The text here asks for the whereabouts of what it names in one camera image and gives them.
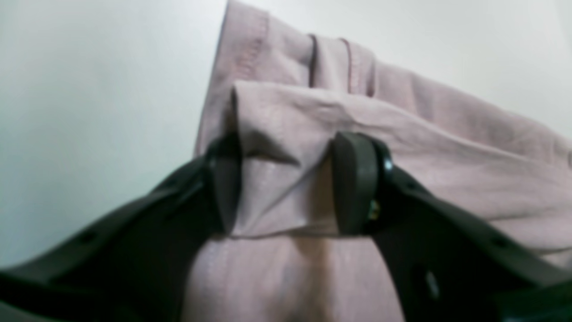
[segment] white background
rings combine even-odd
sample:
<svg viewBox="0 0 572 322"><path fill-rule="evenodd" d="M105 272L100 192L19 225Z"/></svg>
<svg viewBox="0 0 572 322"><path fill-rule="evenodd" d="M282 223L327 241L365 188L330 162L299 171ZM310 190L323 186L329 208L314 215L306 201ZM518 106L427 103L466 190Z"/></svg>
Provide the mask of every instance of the white background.
<svg viewBox="0 0 572 322"><path fill-rule="evenodd" d="M247 0L572 137L570 0ZM192 156L224 0L0 0L0 266Z"/></svg>

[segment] pink fabric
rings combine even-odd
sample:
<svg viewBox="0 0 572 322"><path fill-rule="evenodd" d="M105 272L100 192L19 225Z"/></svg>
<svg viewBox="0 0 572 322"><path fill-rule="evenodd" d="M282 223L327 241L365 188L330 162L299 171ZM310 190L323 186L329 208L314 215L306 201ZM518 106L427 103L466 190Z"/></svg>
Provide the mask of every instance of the pink fabric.
<svg viewBox="0 0 572 322"><path fill-rule="evenodd" d="M403 320L372 241L336 236L328 145L340 130L384 140L436 196L572 267L570 141L230 2L196 154L238 131L243 193L232 236L193 266L184 321Z"/></svg>

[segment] white wall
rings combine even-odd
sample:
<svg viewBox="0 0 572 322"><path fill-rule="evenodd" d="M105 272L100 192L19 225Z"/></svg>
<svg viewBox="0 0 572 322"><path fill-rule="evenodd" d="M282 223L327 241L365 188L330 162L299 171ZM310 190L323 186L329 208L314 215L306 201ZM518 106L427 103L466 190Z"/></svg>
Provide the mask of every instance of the white wall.
<svg viewBox="0 0 572 322"><path fill-rule="evenodd" d="M572 137L568 0L247 0ZM192 155L224 0L0 1L0 266Z"/></svg>

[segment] fabric fold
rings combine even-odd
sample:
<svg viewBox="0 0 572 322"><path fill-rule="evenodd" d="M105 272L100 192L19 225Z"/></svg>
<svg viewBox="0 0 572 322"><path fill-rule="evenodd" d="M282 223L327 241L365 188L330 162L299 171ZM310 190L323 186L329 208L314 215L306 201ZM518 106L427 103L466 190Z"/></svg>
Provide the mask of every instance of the fabric fold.
<svg viewBox="0 0 572 322"><path fill-rule="evenodd" d="M572 268L569 139L230 1L195 154L238 132L242 194L231 236L210 240L190 270L183 321L403 320L373 242L337 236L336 131L383 140L434 195Z"/></svg>

